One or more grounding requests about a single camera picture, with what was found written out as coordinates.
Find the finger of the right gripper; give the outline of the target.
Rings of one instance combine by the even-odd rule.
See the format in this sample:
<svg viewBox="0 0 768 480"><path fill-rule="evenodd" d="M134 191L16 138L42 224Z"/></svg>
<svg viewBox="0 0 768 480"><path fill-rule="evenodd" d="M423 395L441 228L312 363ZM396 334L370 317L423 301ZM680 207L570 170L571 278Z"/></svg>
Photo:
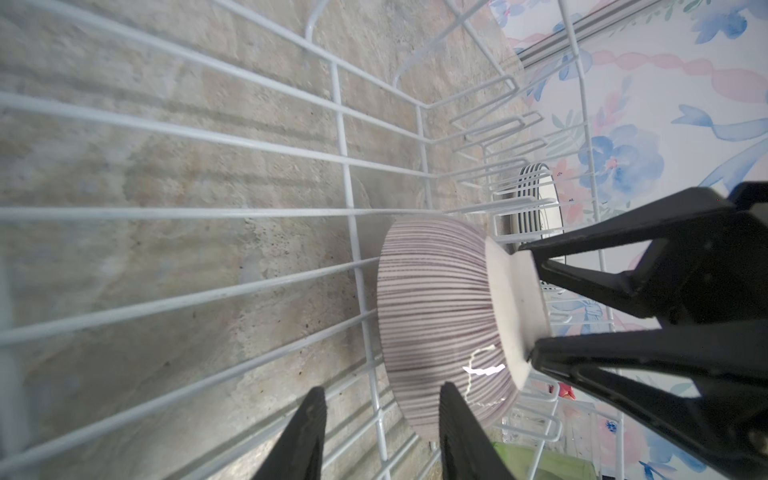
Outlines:
<svg viewBox="0 0 768 480"><path fill-rule="evenodd" d="M541 280L663 327L767 317L767 188L693 187L524 245Z"/></svg>
<svg viewBox="0 0 768 480"><path fill-rule="evenodd" d="M764 319L541 339L530 360L728 478L767 476Z"/></svg>

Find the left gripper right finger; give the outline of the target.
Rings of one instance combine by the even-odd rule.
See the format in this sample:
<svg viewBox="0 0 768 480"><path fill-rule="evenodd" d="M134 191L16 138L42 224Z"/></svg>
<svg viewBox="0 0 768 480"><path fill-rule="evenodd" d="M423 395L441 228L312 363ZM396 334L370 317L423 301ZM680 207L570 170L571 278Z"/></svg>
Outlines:
<svg viewBox="0 0 768 480"><path fill-rule="evenodd" d="M440 389L439 443L443 479L514 479L451 382Z"/></svg>

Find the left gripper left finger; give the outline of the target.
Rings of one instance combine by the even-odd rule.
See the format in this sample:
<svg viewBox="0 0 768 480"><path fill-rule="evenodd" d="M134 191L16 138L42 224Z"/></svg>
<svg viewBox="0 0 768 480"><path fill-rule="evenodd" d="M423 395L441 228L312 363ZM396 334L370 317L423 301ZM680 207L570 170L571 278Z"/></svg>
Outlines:
<svg viewBox="0 0 768 480"><path fill-rule="evenodd" d="M320 479L326 423L325 390L316 386L304 397L252 479Z"/></svg>

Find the green plastic cup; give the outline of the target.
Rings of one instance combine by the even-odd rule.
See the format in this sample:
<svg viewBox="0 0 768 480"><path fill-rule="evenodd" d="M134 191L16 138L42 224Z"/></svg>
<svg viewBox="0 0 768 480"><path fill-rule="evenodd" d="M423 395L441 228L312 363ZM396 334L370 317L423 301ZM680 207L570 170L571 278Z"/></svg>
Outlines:
<svg viewBox="0 0 768 480"><path fill-rule="evenodd" d="M534 459L534 449L493 442L493 448L516 479L527 479ZM577 457L543 451L534 475L535 479L596 479L594 465Z"/></svg>

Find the striped ceramic bowl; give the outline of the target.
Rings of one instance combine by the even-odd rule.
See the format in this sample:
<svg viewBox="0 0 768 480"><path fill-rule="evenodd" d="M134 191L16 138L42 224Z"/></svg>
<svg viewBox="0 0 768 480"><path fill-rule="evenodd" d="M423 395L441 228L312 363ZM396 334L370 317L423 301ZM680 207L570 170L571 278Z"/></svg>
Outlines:
<svg viewBox="0 0 768 480"><path fill-rule="evenodd" d="M518 399L535 343L553 335L532 254L510 254L448 216L391 226L376 293L389 383L408 425L428 441L439 437L444 383L488 427Z"/></svg>

